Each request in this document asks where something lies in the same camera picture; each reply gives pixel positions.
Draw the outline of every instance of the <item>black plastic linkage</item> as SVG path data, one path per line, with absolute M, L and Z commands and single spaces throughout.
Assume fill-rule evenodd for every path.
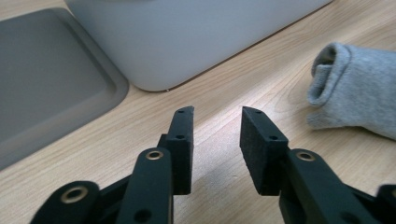
M 102 190 L 89 181 L 66 184 L 31 223 L 173 223 L 173 195 L 191 192 L 193 110 L 175 112 L 168 134 L 139 154 L 131 175 Z
M 282 170 L 279 159 L 289 140 L 262 111 L 244 106 L 240 147 L 254 186 L 260 195 L 279 195 Z
M 244 107 L 240 147 L 260 195 L 278 195 L 285 223 L 396 223 L 396 185 L 376 197 L 353 189 L 316 153 L 289 150 L 260 110 Z

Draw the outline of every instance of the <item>sock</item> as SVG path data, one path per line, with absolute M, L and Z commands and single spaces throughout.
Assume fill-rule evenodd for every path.
M 361 126 L 396 140 L 396 52 L 331 43 L 315 59 L 314 129 Z

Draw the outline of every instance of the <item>light wood tabletop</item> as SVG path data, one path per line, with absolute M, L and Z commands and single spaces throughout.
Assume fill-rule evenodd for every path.
M 45 7 L 65 4 L 3 0 L 0 20 Z M 244 105 L 265 112 L 290 148 L 317 152 L 345 183 L 375 195 L 396 183 L 396 142 L 363 128 L 312 130 L 306 92 L 313 60 L 331 42 L 396 50 L 395 12 L 396 1 L 335 0 L 173 90 L 131 85 L 99 119 L 0 171 L 0 222 L 28 223 L 66 183 L 104 188 L 129 175 L 137 155 L 155 147 L 187 105 L 195 107 L 192 194 L 175 197 L 175 223 L 283 223 L 278 197 L 256 192 L 239 148 Z

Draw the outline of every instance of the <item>gray plastic lid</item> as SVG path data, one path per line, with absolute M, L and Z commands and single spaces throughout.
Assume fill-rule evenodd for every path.
M 0 22 L 0 169 L 118 105 L 127 79 L 70 13 Z

